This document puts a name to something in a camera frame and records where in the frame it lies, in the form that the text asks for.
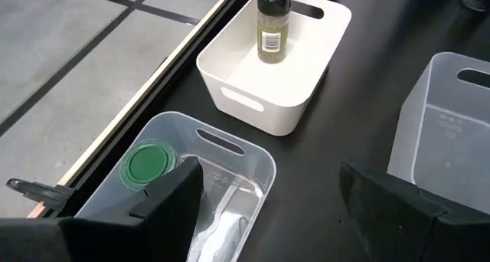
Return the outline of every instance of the green lid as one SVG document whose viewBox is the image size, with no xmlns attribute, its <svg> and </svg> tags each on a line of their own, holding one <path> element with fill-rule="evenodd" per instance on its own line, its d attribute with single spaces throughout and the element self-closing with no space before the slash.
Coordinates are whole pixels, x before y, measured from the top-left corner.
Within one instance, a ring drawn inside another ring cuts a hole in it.
<svg viewBox="0 0 490 262">
<path fill-rule="evenodd" d="M 177 155 L 164 142 L 142 142 L 126 153 L 120 171 L 122 182 L 139 190 L 175 167 Z"/>
</svg>

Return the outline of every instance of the table surface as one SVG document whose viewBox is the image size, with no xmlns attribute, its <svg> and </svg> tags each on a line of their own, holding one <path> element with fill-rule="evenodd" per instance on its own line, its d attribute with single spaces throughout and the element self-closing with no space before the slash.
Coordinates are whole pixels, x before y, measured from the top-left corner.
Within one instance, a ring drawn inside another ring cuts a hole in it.
<svg viewBox="0 0 490 262">
<path fill-rule="evenodd" d="M 363 261 L 338 187 L 344 159 L 386 171 L 400 108 L 430 58 L 490 61 L 490 18 L 460 0 L 337 0 L 352 20 L 294 133 L 267 135 L 219 112 L 197 68 L 170 93 L 177 110 L 267 149 L 277 176 L 239 261 Z"/>
</svg>

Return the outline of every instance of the glass jar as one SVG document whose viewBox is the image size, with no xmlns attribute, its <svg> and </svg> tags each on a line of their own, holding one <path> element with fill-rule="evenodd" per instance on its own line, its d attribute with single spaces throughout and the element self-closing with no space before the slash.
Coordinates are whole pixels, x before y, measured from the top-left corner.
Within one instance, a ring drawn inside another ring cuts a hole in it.
<svg viewBox="0 0 490 262">
<path fill-rule="evenodd" d="M 291 0 L 257 0 L 257 50 L 268 64 L 286 57 Z"/>
</svg>

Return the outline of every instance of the storage bin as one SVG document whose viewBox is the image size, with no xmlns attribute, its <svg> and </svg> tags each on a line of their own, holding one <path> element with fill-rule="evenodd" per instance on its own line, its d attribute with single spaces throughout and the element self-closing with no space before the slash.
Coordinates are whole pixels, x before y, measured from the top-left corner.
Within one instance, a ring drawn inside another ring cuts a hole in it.
<svg viewBox="0 0 490 262">
<path fill-rule="evenodd" d="M 388 173 L 490 213 L 489 74 L 488 62 L 436 54 L 402 106 Z"/>
<path fill-rule="evenodd" d="M 204 170 L 205 201 L 188 261 L 236 261 L 276 177 L 273 157 L 251 142 L 176 112 L 153 117 L 131 146 L 149 140 L 168 143 L 181 160 L 197 156 Z M 123 184 L 121 163 L 76 217 L 87 218 L 137 192 Z"/>
<path fill-rule="evenodd" d="M 351 20 L 338 3 L 293 1 L 320 8 L 324 16 L 291 12 L 284 61 L 266 64 L 257 56 L 257 0 L 249 0 L 197 58 L 214 105 L 274 136 L 295 129 Z"/>
</svg>

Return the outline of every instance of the wooden strip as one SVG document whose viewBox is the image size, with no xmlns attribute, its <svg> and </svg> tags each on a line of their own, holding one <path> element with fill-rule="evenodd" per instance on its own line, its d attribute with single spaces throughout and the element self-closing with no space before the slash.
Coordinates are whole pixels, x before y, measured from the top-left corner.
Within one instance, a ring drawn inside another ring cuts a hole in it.
<svg viewBox="0 0 490 262">
<path fill-rule="evenodd" d="M 184 40 L 174 49 L 174 51 L 168 56 L 160 67 L 153 73 L 153 75 L 143 84 L 143 86 L 138 90 L 138 92 L 129 100 L 129 102 L 123 107 L 121 111 L 116 115 L 116 117 L 109 123 L 109 125 L 101 132 L 101 134 L 92 142 L 89 148 L 82 154 L 82 156 L 71 166 L 71 168 L 65 173 L 65 175 L 58 182 L 58 185 L 67 185 L 72 182 L 80 173 L 80 170 L 87 165 L 87 163 L 95 156 L 95 154 L 100 150 L 102 145 L 107 142 L 108 138 L 114 133 L 116 128 L 125 120 L 132 109 L 138 104 L 140 99 L 148 93 L 158 76 L 165 71 L 170 62 L 173 62 L 175 58 L 182 52 L 184 48 L 188 45 L 190 41 L 198 34 L 204 25 L 213 17 L 216 11 L 225 3 L 226 0 L 219 0 L 213 8 L 202 18 L 198 25 L 184 38 Z M 29 214 L 28 218 L 37 218 L 45 213 L 47 208 L 43 206 L 43 203 L 39 203 L 33 211 Z"/>
</svg>

